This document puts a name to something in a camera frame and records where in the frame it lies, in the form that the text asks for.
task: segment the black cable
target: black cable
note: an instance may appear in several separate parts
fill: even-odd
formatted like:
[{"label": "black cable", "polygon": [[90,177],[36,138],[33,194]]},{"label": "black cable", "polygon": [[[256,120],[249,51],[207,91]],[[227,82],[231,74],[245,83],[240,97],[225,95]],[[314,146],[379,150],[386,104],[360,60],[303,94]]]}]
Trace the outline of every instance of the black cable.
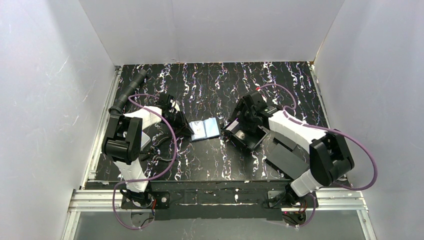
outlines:
[{"label": "black cable", "polygon": [[154,202],[155,200],[153,200],[153,199],[150,199],[150,203],[149,203],[149,205],[147,205],[147,206],[140,206],[140,208],[141,209],[147,209],[147,208],[150,208],[150,206],[152,206],[152,204],[153,204],[153,202]]},{"label": "black cable", "polygon": [[292,222],[295,222],[295,223],[296,223],[296,225],[297,225],[297,224],[300,224],[300,223],[298,223],[298,221],[296,221],[293,217],[291,217],[291,216],[289,216],[289,215],[283,214],[282,216],[283,216],[283,217],[288,217],[289,219],[291,219],[291,221],[292,221]]},{"label": "black cable", "polygon": [[282,198],[280,198],[272,207],[270,207],[270,209],[273,209],[273,208],[275,208],[278,204],[280,204],[281,203],[281,201],[282,201],[283,199]]},{"label": "black cable", "polygon": [[286,199],[286,196],[284,196],[284,197],[282,197],[282,198],[280,198],[273,206],[271,206],[271,207],[265,207],[266,209],[273,209],[273,208],[275,208],[278,204],[280,204],[281,203],[281,201],[283,201],[284,199]]},{"label": "black cable", "polygon": [[134,73],[132,81],[122,89],[120,96],[115,100],[112,107],[109,108],[110,114],[122,114],[125,104],[127,103],[128,97],[136,92],[136,89],[145,81],[147,72],[144,69],[140,69],[139,72]]},{"label": "black cable", "polygon": [[294,220],[293,220],[293,218],[291,218],[291,217],[290,217],[290,218],[288,218],[288,219],[283,217],[283,219],[284,219],[284,220],[286,220],[286,221],[288,221],[288,222],[290,222],[291,224],[294,224],[294,225],[298,225],[298,224],[299,224],[299,223],[297,223],[296,221],[294,221]]},{"label": "black cable", "polygon": [[169,136],[163,137],[161,140],[159,140],[156,144],[152,144],[152,147],[158,148],[160,147],[167,139],[169,139]]},{"label": "black cable", "polygon": [[144,220],[144,222],[141,224],[140,228],[143,227],[143,225],[148,221],[148,220],[152,220],[154,219],[154,217],[149,217],[146,220]]}]

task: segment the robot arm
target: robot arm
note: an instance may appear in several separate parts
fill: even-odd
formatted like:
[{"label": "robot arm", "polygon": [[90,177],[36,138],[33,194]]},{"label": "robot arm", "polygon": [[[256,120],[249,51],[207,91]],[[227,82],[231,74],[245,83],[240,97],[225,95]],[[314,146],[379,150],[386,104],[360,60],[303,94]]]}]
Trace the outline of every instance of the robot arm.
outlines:
[{"label": "robot arm", "polygon": [[[135,93],[136,88],[144,82],[146,76],[147,72],[141,69],[109,109],[109,122],[101,145],[102,153],[119,168],[126,181],[146,179],[139,161],[142,150],[142,130],[162,121],[160,117],[146,109],[162,115],[175,129],[176,135],[191,136],[193,133],[186,117],[180,111],[178,102],[166,93],[160,94],[155,106],[145,106],[138,111],[123,114],[128,97]],[[125,196],[143,204],[149,200],[146,193],[148,184],[147,181],[127,183]]]},{"label": "robot arm", "polygon": [[331,185],[355,163],[343,136],[309,128],[289,118],[296,120],[278,106],[268,106],[258,91],[252,91],[237,102],[223,132],[252,151],[265,138],[258,137],[258,131],[265,131],[266,136],[267,130],[280,133],[307,150],[310,169],[286,187],[287,201],[296,203],[306,194]]}]

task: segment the black tube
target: black tube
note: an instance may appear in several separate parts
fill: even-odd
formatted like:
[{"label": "black tube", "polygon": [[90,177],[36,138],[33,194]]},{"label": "black tube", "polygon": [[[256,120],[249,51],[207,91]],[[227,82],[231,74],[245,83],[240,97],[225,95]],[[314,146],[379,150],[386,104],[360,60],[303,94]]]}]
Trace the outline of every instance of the black tube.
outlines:
[{"label": "black tube", "polygon": [[110,114],[122,114],[122,111],[125,107],[125,104],[128,101],[128,97],[134,95],[136,88],[138,88],[145,80],[147,72],[144,69],[141,69],[140,72],[136,73],[129,83],[128,86],[122,91],[119,98],[115,101],[113,106],[109,108]]}]

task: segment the black marble surface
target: black marble surface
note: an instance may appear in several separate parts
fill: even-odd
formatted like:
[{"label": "black marble surface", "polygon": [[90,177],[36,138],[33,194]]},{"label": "black marble surface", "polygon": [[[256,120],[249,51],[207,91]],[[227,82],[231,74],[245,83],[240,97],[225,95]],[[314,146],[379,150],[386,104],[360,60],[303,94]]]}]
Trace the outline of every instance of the black marble surface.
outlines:
[{"label": "black marble surface", "polygon": [[[323,110],[311,77],[307,62],[229,62],[229,63],[180,63],[124,65],[116,98],[129,84],[133,74],[141,68],[150,78],[137,93],[158,95],[167,92],[182,103],[189,122],[217,117],[222,121],[230,116],[237,100],[247,92],[267,83],[278,83],[294,94],[298,107],[295,116],[309,124],[327,127]],[[291,105],[290,96],[277,87],[268,87],[262,92],[268,103]],[[142,105],[151,105],[154,100],[141,97]],[[138,110],[127,103],[126,113]],[[145,133],[156,143],[169,136],[166,125],[158,123]],[[230,180],[276,180],[283,174],[273,169],[266,161],[266,154],[274,148],[271,134],[256,151],[246,154],[222,137],[190,142],[187,137],[177,140],[178,155],[171,170],[158,180],[168,181],[230,181]],[[171,140],[160,148],[160,156],[170,158]],[[308,154],[298,149],[297,154],[307,162]],[[144,161],[141,166],[148,177],[162,172],[167,162]],[[96,181],[120,181],[118,168],[101,155]]]}]

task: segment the white wall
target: white wall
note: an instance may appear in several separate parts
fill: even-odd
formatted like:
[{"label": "white wall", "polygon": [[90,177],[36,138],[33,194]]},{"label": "white wall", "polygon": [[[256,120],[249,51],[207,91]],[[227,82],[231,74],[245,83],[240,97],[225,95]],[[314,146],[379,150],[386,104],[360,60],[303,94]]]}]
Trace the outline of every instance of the white wall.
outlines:
[{"label": "white wall", "polygon": [[77,0],[0,2],[0,239],[60,239],[114,66]]},{"label": "white wall", "polygon": [[344,0],[79,0],[115,65],[313,61]]},{"label": "white wall", "polygon": [[[377,158],[364,191],[378,239],[424,236],[424,1],[346,0],[316,64],[331,127]],[[357,148],[355,186],[372,176]]]}]

